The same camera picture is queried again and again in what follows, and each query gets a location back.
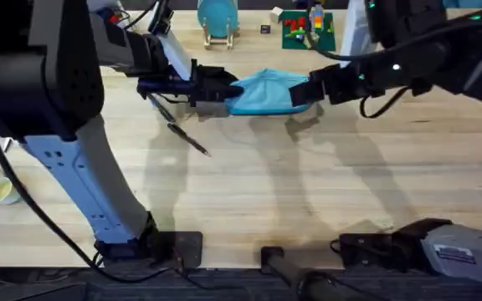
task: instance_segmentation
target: wooden table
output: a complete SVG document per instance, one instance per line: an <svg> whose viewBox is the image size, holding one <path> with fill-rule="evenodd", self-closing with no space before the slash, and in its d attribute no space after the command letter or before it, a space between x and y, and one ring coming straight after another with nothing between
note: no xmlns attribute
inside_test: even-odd
<svg viewBox="0 0 482 301"><path fill-rule="evenodd" d="M203 49L195 12L177 12L173 31L199 63L242 78L262 68L301 74L333 64L280 49L279 27L259 33L267 12L240 12L233 51ZM345 12L336 11L337 44ZM204 234L204 267L259 264L259 249L285 246L301 264L340 266L328 248L342 232L391 231L422 217L482 229L482 103L440 89L407 94L378 120L358 102L321 102L296 116L208 118L181 106L182 127L208 158L179 140L135 91L105 72L106 130L133 192L162 230ZM375 99L375 110L387 100ZM45 211L90 255L85 218L48 172L21 149L8 156ZM83 263L24 205L0 207L0 266Z"/></svg>

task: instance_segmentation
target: pen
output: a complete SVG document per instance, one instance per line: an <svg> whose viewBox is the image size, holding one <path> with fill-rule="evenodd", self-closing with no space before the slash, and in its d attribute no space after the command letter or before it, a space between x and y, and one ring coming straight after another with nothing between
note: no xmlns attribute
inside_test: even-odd
<svg viewBox="0 0 482 301"><path fill-rule="evenodd" d="M167 110L160 102L157 100L153 95L149 94L148 98L150 99L151 103L159 110L159 113L167 120L168 123L176 123L176 118L172 116L171 112Z"/></svg>
<svg viewBox="0 0 482 301"><path fill-rule="evenodd" d="M173 123L169 123L167 126L174 134L178 135L178 137L184 139L187 143L192 145L194 148L196 148L198 151L200 151L204 155L206 155L208 157L211 157L211 154L209 154L208 150L206 150L203 146L201 146L193 138L189 137L189 135L184 130L182 130L179 126L177 126Z"/></svg>

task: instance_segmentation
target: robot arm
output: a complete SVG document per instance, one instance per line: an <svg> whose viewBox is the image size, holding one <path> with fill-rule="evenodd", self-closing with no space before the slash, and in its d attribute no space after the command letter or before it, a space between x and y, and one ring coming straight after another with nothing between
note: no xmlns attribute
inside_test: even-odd
<svg viewBox="0 0 482 301"><path fill-rule="evenodd" d="M387 50L353 59L344 69L332 65L310 73L310 82L290 90L293 105L326 95L338 105L397 87L417 96L434 85L482 101L482 27L474 28L482 11L448 21L438 0L368 3L372 40Z"/></svg>
<svg viewBox="0 0 482 301"><path fill-rule="evenodd" d="M161 261L179 238L190 245L179 248L191 250L187 265L195 267L202 234L158 232L115 161L100 115L100 65L148 83L168 81L177 71L163 49L159 38L90 14L85 1L1 0L0 136L19 140L57 179L105 258ZM193 81L187 91L206 89Z"/></svg>

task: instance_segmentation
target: blue cloth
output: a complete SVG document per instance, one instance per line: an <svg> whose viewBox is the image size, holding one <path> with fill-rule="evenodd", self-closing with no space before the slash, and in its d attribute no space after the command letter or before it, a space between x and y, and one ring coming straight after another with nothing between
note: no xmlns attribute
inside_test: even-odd
<svg viewBox="0 0 482 301"><path fill-rule="evenodd" d="M305 75L264 69L246 79L231 83L243 87L244 92L232 99L226 99L226 106L232 115L277 115L300 113L309 105L293 107L290 88L308 81Z"/></svg>

